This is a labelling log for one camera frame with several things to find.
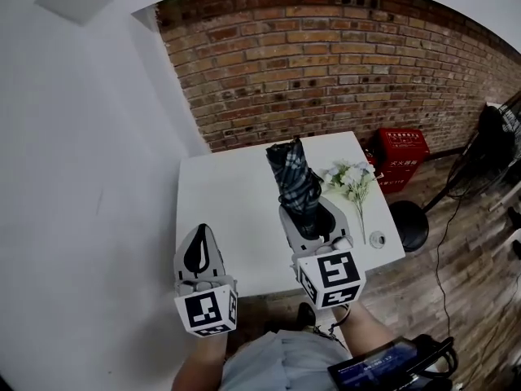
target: small white object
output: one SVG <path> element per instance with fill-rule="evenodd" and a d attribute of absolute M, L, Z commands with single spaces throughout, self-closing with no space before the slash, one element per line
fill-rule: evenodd
<path fill-rule="evenodd" d="M 373 248 L 383 248 L 383 246 L 385 245 L 385 235 L 381 231 L 374 231 L 369 236 L 369 244 Z"/>
<path fill-rule="evenodd" d="M 356 301 L 366 285 L 366 273 L 353 250 L 339 250 L 297 259 L 298 281 L 317 310 Z"/>
<path fill-rule="evenodd" d="M 206 337 L 237 327 L 237 294 L 230 285 L 175 299 L 183 326 L 192 335 Z"/>

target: red crate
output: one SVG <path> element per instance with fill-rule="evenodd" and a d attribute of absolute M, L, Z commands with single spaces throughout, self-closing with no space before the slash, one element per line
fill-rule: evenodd
<path fill-rule="evenodd" d="M 400 191 L 429 155 L 422 132 L 416 129 L 379 129 L 376 135 L 377 176 L 385 193 Z"/>

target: plaid umbrella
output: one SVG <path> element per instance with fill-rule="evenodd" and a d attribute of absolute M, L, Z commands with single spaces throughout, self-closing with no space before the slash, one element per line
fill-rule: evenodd
<path fill-rule="evenodd" d="M 296 138 L 275 144 L 266 154 L 278 184 L 278 201 L 304 234 L 314 236 L 322 179 L 308 167 L 302 142 Z"/>

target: cable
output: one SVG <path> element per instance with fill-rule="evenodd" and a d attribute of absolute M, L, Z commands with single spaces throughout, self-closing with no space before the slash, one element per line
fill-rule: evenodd
<path fill-rule="evenodd" d="M 445 226 L 445 233 L 443 235 L 443 238 L 441 238 L 441 241 L 438 243 L 438 247 L 436 248 L 436 271 L 435 271 L 436 282 L 438 283 L 438 287 L 440 287 L 440 290 L 443 293 L 443 310 L 444 310 L 445 314 L 447 315 L 447 337 L 450 336 L 450 316 L 449 316 L 449 312 L 447 311 L 447 295 L 445 294 L 445 290 L 441 286 L 440 275 L 438 274 L 438 269 L 440 268 L 440 246 L 442 245 L 443 242 L 445 242 L 445 238 L 447 237 L 447 232 L 449 231 L 449 224 L 452 220 L 454 220 L 454 218 L 456 217 L 456 214 L 458 214 L 459 206 L 462 205 L 463 197 L 464 197 L 464 195 L 462 197 L 460 197 L 460 199 L 458 201 L 458 206 L 456 207 L 456 210 L 454 211 L 453 216 L 447 222 L 447 226 Z"/>
<path fill-rule="evenodd" d="M 518 293 L 518 290 L 519 290 L 519 277 L 521 277 L 521 272 L 519 273 L 519 275 L 515 279 L 515 291 L 514 291 L 514 294 L 512 294 L 512 297 L 508 300 L 508 302 L 501 309 L 501 312 L 499 313 L 499 316 L 498 316 L 498 320 L 499 321 L 498 321 L 498 323 L 496 325 L 496 329 L 494 330 L 494 333 L 492 334 L 490 339 L 488 339 L 488 342 L 485 345 L 485 347 L 483 348 L 483 352 L 481 353 L 481 359 L 479 360 L 479 363 L 475 366 L 471 376 L 469 377 L 469 380 L 468 380 L 468 384 L 469 385 L 471 384 L 471 381 L 472 381 L 472 378 L 474 377 L 474 374 L 478 371 L 479 366 L 481 365 L 481 363 L 483 363 L 485 352 L 487 351 L 488 345 L 490 345 L 492 343 L 493 338 L 496 336 L 497 330 L 499 329 L 499 325 L 501 323 L 501 319 L 505 315 L 506 309 L 508 308 L 510 303 L 514 300 L 515 295 Z"/>

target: electric fan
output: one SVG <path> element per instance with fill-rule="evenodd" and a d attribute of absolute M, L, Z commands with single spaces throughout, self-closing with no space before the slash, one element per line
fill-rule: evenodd
<path fill-rule="evenodd" d="M 429 235 L 426 213 L 446 195 L 468 200 L 498 184 L 521 159 L 521 91 L 499 108 L 487 106 L 477 132 L 456 159 L 447 183 L 423 209 L 412 201 L 389 206 L 406 252 L 423 246 Z"/>

